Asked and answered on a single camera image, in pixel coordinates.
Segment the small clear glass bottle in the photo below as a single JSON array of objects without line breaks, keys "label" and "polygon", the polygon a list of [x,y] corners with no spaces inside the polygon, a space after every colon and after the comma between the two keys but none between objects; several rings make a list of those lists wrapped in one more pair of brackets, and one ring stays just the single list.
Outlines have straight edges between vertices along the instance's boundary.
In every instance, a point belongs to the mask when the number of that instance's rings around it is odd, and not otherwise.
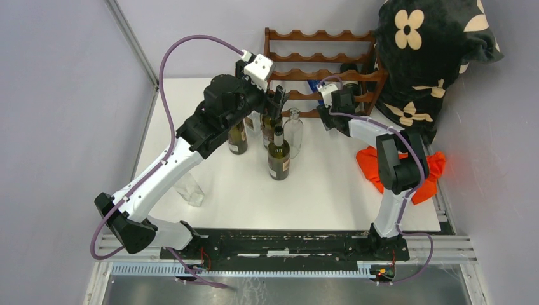
[{"label": "small clear glass bottle", "polygon": [[289,118],[284,124],[285,139],[290,145],[290,157],[294,159],[301,150],[303,139],[303,122],[300,120],[300,110],[290,108]]}]

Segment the green wine bottle white label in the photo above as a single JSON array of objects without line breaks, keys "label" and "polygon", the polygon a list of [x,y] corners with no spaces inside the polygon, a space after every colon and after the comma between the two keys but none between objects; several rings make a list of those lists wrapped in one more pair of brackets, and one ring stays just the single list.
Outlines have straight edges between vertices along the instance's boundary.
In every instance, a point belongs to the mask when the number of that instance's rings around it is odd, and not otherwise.
[{"label": "green wine bottle white label", "polygon": [[[343,63],[339,67],[340,73],[347,71],[359,72],[358,65],[354,63]],[[363,94],[362,85],[358,81],[343,81],[343,87],[350,89],[355,97],[359,97]],[[355,102],[355,112],[362,112],[365,110],[363,102]]]}]

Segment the green wine bottle front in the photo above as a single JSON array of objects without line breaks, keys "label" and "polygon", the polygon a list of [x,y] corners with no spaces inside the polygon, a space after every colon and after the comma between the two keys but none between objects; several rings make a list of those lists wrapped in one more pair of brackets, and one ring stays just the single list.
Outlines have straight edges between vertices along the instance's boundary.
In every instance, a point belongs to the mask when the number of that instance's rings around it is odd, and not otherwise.
[{"label": "green wine bottle front", "polygon": [[290,170],[290,145],[285,140],[284,129],[276,126],[273,141],[268,144],[268,170],[275,180],[284,180]]}]

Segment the blue square bottle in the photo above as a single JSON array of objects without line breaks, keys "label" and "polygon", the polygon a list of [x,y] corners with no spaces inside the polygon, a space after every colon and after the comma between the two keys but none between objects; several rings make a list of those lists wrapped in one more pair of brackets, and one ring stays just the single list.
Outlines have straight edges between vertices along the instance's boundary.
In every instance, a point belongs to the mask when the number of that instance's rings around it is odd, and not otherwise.
[{"label": "blue square bottle", "polygon": [[320,80],[315,80],[315,79],[307,80],[307,83],[308,83],[308,86],[310,87],[311,91],[313,93],[317,93],[318,95],[320,94],[320,92],[318,90],[319,84],[321,83],[322,86],[324,85],[324,82],[320,82]]}]

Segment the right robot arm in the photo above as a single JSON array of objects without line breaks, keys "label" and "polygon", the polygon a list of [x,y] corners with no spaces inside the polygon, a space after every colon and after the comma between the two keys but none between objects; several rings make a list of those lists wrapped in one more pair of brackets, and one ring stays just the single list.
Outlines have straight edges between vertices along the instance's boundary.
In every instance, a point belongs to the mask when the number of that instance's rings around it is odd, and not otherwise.
[{"label": "right robot arm", "polygon": [[421,135],[356,114],[351,90],[329,88],[322,90],[321,96],[324,103],[317,111],[326,129],[336,129],[376,149],[383,197],[369,230],[367,251],[375,259],[384,259],[402,241],[401,222],[407,203],[428,177]]}]

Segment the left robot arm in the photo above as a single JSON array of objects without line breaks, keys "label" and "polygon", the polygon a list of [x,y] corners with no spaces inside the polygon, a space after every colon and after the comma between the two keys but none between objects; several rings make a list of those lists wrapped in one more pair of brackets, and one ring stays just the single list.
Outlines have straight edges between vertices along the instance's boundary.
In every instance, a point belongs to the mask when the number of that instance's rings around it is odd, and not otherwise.
[{"label": "left robot arm", "polygon": [[107,226],[129,254],[154,246],[175,249],[185,259],[195,257],[200,250],[197,232],[185,221],[152,218],[150,211],[176,182],[228,141],[232,127],[254,111],[280,114],[287,99],[282,86],[261,89],[249,76],[214,77],[194,113],[172,131],[171,143],[151,165],[114,194],[96,197],[100,225]]}]

